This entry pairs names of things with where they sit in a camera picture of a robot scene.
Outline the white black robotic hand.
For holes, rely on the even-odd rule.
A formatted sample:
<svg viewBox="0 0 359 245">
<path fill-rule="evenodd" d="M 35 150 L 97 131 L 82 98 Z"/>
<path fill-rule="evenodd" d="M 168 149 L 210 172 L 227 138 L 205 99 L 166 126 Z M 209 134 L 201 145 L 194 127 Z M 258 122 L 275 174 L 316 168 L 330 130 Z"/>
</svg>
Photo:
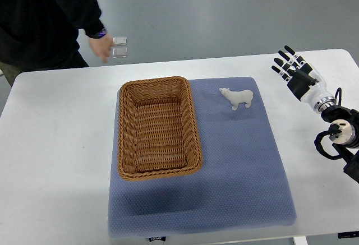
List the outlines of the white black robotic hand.
<svg viewBox="0 0 359 245">
<path fill-rule="evenodd" d="M 294 97 L 316 113 L 336 105 L 336 98 L 326 89 L 326 82 L 316 68 L 291 47 L 286 45 L 284 49 L 278 52 L 280 57 L 274 58 L 271 68 L 286 82 Z"/>
</svg>

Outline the person's bare hand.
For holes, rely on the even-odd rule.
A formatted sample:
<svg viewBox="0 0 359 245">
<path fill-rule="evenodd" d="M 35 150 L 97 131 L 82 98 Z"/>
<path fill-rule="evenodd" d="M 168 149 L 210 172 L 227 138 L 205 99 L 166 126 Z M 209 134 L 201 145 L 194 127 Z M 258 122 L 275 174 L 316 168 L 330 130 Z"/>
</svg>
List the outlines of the person's bare hand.
<svg viewBox="0 0 359 245">
<path fill-rule="evenodd" d="M 110 34 L 106 34 L 99 39 L 88 38 L 88 42 L 92 52 L 99 57 L 103 63 L 107 63 L 111 49 L 114 47 L 112 36 Z"/>
</svg>

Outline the black sleeved forearm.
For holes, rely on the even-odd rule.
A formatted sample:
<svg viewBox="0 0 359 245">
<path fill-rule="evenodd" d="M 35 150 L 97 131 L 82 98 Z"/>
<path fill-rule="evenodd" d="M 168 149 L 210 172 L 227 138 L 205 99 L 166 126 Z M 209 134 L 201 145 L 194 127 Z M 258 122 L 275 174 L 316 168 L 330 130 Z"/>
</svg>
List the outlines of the black sleeved forearm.
<svg viewBox="0 0 359 245">
<path fill-rule="evenodd" d="M 59 65 L 89 38 L 106 34 L 97 0 L 1 0 L 1 62 L 36 69 Z"/>
</svg>

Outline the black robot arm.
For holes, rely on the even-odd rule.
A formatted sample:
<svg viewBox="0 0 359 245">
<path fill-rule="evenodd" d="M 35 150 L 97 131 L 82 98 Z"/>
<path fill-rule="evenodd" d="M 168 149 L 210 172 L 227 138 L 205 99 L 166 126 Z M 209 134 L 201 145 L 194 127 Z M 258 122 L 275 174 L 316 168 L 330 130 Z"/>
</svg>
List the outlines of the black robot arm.
<svg viewBox="0 0 359 245">
<path fill-rule="evenodd" d="M 317 135 L 314 141 L 317 151 L 329 160 L 343 159 L 346 162 L 343 172 L 358 182 L 358 152 L 350 151 L 358 149 L 358 111 L 327 103 L 319 108 L 319 112 L 330 126 Z M 330 155 L 324 150 L 321 142 L 325 136 L 329 137 L 337 155 Z"/>
</svg>

